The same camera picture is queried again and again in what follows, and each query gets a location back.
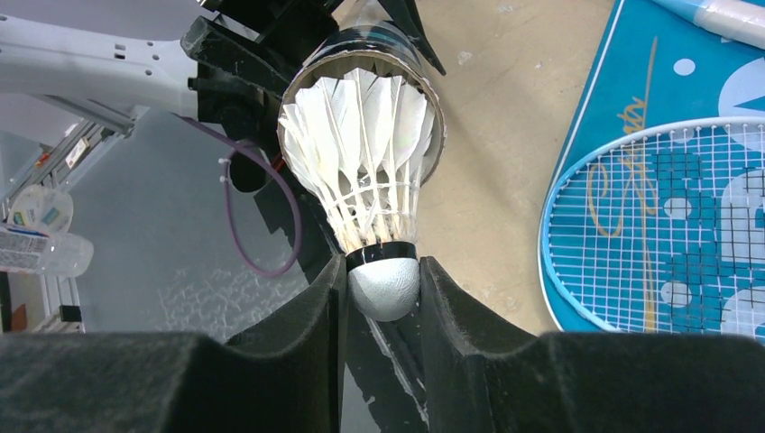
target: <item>concrete floor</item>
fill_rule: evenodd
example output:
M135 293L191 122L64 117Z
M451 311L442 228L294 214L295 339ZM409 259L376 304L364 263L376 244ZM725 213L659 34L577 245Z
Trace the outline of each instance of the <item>concrete floor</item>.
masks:
M419 205L418 250L513 324L556 329L537 231L613 0L419 0L447 148Z

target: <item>plastic bottle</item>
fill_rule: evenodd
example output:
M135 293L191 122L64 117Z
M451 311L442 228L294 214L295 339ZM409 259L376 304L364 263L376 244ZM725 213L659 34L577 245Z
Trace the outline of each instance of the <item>plastic bottle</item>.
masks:
M0 271L78 277L90 265L93 244L66 233L46 235L0 224Z

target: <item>robotic arm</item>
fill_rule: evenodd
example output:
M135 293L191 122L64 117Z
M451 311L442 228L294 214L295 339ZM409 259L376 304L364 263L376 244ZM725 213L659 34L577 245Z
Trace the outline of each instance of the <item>robotic arm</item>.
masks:
M0 92L78 97L198 118L198 64L179 41L142 41L0 15Z

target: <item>racket strings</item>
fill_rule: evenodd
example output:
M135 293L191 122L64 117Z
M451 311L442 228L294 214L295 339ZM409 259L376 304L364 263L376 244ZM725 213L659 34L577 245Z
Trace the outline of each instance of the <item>racket strings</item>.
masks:
M644 136L585 164L550 209L556 277L615 329L758 336L764 143L761 125L699 126Z

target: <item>shuttlecock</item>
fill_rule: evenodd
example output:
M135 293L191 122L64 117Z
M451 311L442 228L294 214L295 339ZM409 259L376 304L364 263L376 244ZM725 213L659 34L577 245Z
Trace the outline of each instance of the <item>shuttlecock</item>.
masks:
M404 77L353 69L282 106L281 149L347 254L356 306L390 321L419 296L417 201L436 110Z

